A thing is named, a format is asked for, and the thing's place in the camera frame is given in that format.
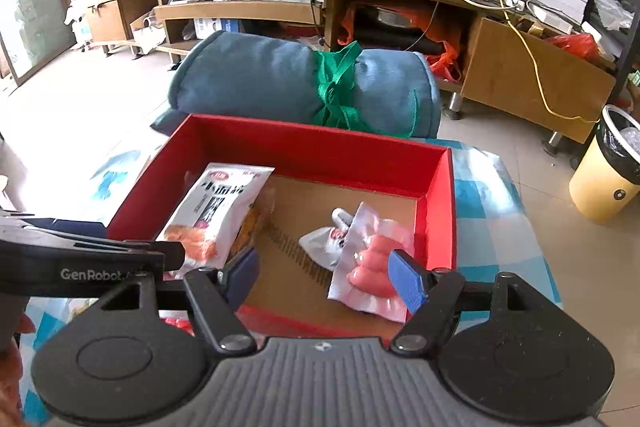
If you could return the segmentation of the person's left hand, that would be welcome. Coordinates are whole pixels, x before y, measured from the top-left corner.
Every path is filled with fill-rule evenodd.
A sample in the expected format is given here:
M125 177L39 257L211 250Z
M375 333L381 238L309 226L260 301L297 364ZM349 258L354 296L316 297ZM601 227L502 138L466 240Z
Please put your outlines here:
M12 339L8 349L1 352L1 427L26 426L20 399L22 376L23 364L20 349L18 349L15 339Z

